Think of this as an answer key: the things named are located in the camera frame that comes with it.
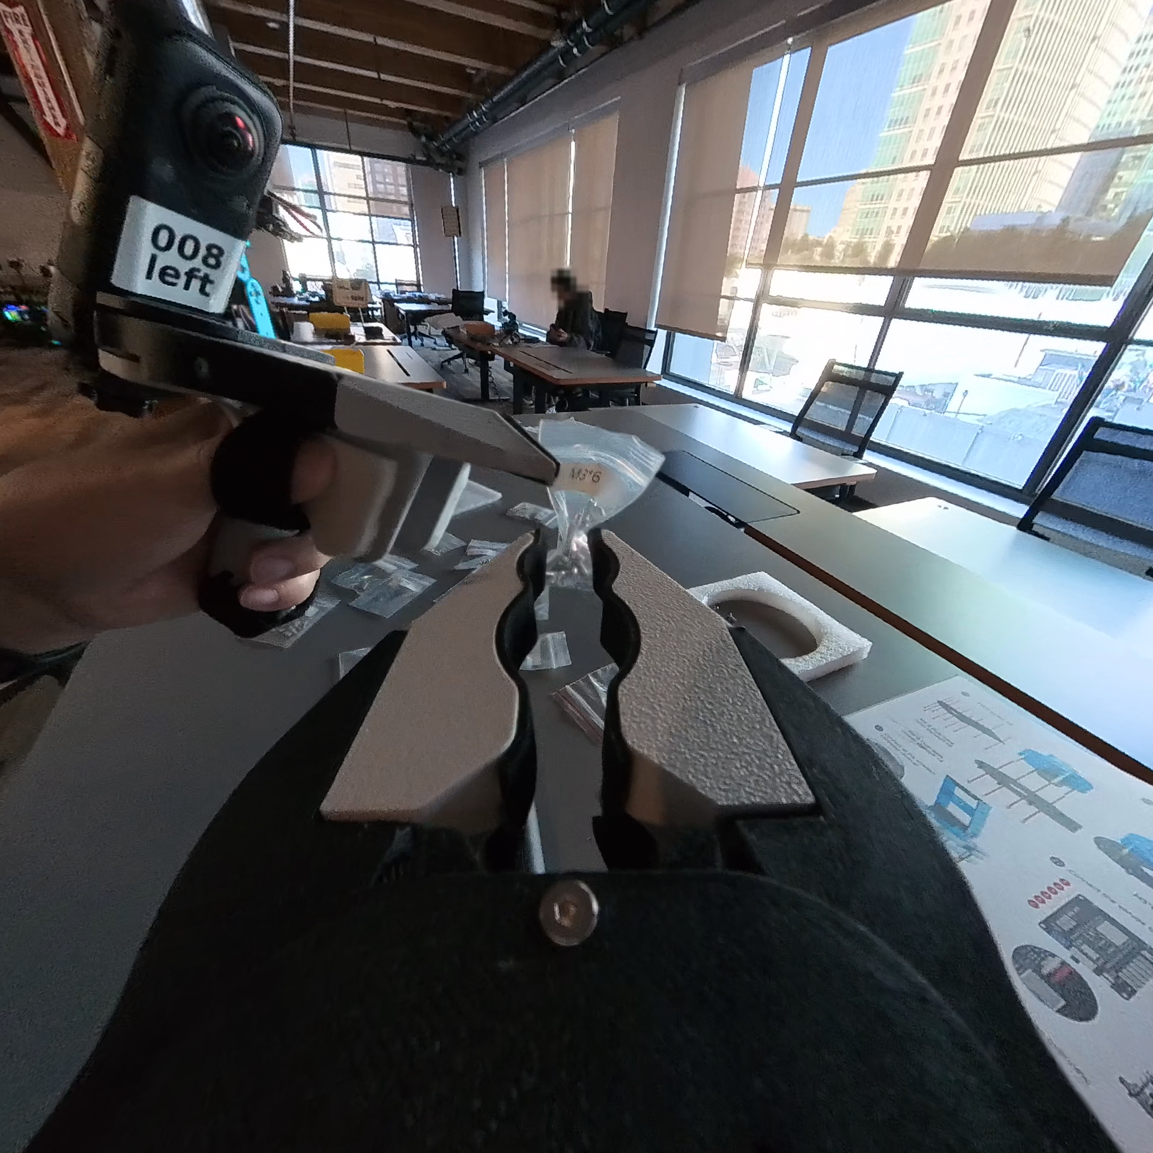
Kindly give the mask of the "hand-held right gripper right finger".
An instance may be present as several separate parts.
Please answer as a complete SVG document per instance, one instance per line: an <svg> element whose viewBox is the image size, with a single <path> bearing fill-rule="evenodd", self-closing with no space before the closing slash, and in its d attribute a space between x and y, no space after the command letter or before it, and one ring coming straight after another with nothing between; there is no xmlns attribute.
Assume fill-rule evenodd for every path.
<svg viewBox="0 0 1153 1153"><path fill-rule="evenodd" d="M592 532L599 643L616 673L603 818L648 829L814 811L817 800L734 633L615 532Z"/></svg>

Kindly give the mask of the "printed instruction booklet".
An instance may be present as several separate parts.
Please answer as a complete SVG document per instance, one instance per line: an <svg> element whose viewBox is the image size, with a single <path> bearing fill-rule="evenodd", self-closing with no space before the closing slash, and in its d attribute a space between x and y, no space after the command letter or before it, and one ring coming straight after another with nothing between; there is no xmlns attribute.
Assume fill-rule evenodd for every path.
<svg viewBox="0 0 1153 1153"><path fill-rule="evenodd" d="M1150 786L961 676L847 722L958 864L1068 1080L1150 1151Z"/></svg>

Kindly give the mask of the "wooden edged background desk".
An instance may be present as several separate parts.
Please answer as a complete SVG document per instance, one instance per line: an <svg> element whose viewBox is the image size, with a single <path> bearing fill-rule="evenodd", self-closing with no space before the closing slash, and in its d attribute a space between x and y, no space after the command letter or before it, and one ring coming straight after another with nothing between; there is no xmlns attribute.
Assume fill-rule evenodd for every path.
<svg viewBox="0 0 1153 1153"><path fill-rule="evenodd" d="M526 411L527 400L531 400L531 411L544 414L550 395L573 392L598 394L599 406L608 407L610 395L639 392L662 380L657 372L622 365L603 353L549 344L502 345L471 334L461 326L447 327L442 334L460 352L478 360L484 399L487 398L491 364L497 359L508 362L514 416Z"/></svg>

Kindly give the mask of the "person's left hand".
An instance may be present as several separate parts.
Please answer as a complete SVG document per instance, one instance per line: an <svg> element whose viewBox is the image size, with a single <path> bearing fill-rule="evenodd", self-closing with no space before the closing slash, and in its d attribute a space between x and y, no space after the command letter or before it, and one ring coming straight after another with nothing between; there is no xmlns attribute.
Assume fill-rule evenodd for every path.
<svg viewBox="0 0 1153 1153"><path fill-rule="evenodd" d="M194 614L232 430L193 401L143 419L45 400L2 413L1 643L37 656Z"/></svg>

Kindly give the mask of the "large glazed window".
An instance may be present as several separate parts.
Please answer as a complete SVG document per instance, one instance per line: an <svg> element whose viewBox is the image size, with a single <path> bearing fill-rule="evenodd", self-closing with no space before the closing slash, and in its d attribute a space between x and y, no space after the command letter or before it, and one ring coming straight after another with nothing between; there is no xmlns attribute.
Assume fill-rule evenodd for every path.
<svg viewBox="0 0 1153 1153"><path fill-rule="evenodd" d="M785 418L829 360L901 371L879 449L1016 491L1078 412L1146 413L1150 3L892 3L699 64L664 248L684 85L805 49L757 294L656 322L670 380Z"/></svg>

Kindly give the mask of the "clear labelled screw bag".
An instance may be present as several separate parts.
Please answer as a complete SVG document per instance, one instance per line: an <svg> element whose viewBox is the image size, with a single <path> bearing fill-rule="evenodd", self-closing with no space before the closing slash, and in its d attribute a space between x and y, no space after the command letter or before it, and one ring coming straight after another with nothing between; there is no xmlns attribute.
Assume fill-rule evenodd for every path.
<svg viewBox="0 0 1153 1153"><path fill-rule="evenodd" d="M593 586L590 535L638 501L658 476L664 454L634 435L575 419L545 418L536 437L557 463L549 487L556 543L546 559L551 587Z"/></svg>

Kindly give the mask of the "white foam square with hole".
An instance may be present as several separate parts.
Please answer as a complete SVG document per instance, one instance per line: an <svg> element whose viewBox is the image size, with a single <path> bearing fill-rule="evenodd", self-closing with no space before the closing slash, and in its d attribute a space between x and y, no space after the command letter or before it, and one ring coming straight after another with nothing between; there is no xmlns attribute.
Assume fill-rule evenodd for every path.
<svg viewBox="0 0 1153 1153"><path fill-rule="evenodd" d="M808 650L781 661L806 684L855 667L872 651L872 641L764 571L699 584L687 592L722 616L731 617L740 608L770 611L793 632L805 633L811 641Z"/></svg>

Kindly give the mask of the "white desk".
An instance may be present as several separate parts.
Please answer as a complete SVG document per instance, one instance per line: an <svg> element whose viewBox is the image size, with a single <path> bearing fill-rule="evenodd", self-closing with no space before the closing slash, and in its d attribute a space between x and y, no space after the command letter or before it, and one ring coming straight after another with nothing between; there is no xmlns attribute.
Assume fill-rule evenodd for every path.
<svg viewBox="0 0 1153 1153"><path fill-rule="evenodd" d="M634 406L623 412L629 417L644 417L652 425L662 425L687 436L803 491L833 488L855 490L872 483L878 476L875 469L854 457L817 448L766 425L704 405Z"/></svg>
<svg viewBox="0 0 1153 1153"><path fill-rule="evenodd" d="M856 513L859 519L1027 599L1150 652L1152 584L935 497Z"/></svg>

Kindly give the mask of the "black mesh office chair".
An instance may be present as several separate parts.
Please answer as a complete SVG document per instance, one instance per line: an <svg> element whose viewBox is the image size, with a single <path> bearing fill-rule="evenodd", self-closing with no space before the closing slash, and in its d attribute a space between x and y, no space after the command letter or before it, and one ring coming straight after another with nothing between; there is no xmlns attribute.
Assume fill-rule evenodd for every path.
<svg viewBox="0 0 1153 1153"><path fill-rule="evenodd" d="M788 431L791 440L861 460L904 377L829 359Z"/></svg>
<svg viewBox="0 0 1153 1153"><path fill-rule="evenodd" d="M1090 418L1016 527L1150 579L1152 430Z"/></svg>

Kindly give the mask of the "beige roller blind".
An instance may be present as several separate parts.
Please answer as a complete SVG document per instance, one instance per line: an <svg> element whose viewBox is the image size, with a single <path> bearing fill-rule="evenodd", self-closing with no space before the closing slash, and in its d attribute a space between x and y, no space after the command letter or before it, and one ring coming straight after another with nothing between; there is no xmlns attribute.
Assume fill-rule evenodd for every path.
<svg viewBox="0 0 1153 1153"><path fill-rule="evenodd" d="M758 291L811 51L693 81L682 101L656 322L719 339Z"/></svg>
<svg viewBox="0 0 1153 1153"><path fill-rule="evenodd" d="M611 112L480 166L485 292L521 326L554 322L558 270L604 303L617 131Z"/></svg>

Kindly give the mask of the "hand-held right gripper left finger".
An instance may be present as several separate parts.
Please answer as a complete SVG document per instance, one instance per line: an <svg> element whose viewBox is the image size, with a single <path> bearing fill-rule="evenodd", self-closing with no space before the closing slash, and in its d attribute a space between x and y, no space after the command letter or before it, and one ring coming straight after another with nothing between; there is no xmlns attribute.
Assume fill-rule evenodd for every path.
<svg viewBox="0 0 1153 1153"><path fill-rule="evenodd" d="M407 629L323 818L520 835L537 784L521 666L539 639L545 557L539 531L519 536Z"/></svg>

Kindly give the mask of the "dark grey desk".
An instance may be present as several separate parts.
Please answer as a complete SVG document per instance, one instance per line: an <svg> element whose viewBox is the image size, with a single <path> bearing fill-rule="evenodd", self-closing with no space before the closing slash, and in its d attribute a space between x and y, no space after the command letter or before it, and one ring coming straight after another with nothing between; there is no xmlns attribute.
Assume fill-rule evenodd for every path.
<svg viewBox="0 0 1153 1153"><path fill-rule="evenodd" d="M765 571L872 641L859 667L814 691L856 714L946 681L957 670L842 591L724 526L690 512L663 484L612 524L681 584ZM336 656L379 639L388 622L337 609L276 650L230 637L203 616L95 641L35 747L2 782L2 1151L23 1151L79 1073L118 1002L137 950L196 842L258 763L324 693ZM555 593L550 625L567 632L574 670L530 680L540 750L542 864L603 871L587 822L598 808L598 747L550 694L609 661L599 613ZM1150 1070L1150 989L1130 1003L1098 986L1111 1136L1150 1151L1150 1120L1118 1074Z"/></svg>

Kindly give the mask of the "red wall sign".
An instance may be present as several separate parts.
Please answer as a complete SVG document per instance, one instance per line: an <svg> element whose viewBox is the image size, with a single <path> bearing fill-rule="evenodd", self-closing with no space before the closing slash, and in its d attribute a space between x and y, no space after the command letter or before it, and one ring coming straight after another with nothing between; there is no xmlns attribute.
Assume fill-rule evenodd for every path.
<svg viewBox="0 0 1153 1153"><path fill-rule="evenodd" d="M24 3L1 3L2 39L36 127L45 137L79 142L70 106L50 73L35 22Z"/></svg>

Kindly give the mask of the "black ceiling pipe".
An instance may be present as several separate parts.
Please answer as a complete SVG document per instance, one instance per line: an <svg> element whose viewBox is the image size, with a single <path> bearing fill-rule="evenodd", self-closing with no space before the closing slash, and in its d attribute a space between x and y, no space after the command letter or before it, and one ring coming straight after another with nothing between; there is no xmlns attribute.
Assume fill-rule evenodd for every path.
<svg viewBox="0 0 1153 1153"><path fill-rule="evenodd" d="M569 79L598 51L611 52L628 24L644 23L657 1L599 1L561 27L526 65L437 135L419 137L423 162L441 171L463 163L461 148L534 99Z"/></svg>

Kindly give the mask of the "group of small clear bags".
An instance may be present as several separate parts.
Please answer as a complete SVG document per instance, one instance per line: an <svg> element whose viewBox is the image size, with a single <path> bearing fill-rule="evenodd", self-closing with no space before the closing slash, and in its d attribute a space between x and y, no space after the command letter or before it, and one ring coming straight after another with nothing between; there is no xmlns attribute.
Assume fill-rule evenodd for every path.
<svg viewBox="0 0 1153 1153"><path fill-rule="evenodd" d="M481 512L497 505L499 494L475 482L467 482L457 503L457 513ZM557 514L551 506L521 501L512 505L504 517L540 527L555 530ZM471 538L468 541L447 530L436 544L421 549L423 557L455 560L451 572L472 575L501 555L508 544L502 541ZM385 555L381 560L360 562L339 562L336 569L324 578L312 603L301 614L287 623L276 626L254 639L254 644L276 650L286 650L305 635L329 613L346 603L339 593L355 595L347 605L369 616L388 620L407 609L433 587L433 575L424 573L415 560L402 555ZM534 602L534 616L538 626L549 621L550 593L545 589ZM531 651L522 668L526 672L556 669L563 667L562 656L567 656L567 641L557 639L561 633L543 633L544 638Z"/></svg>

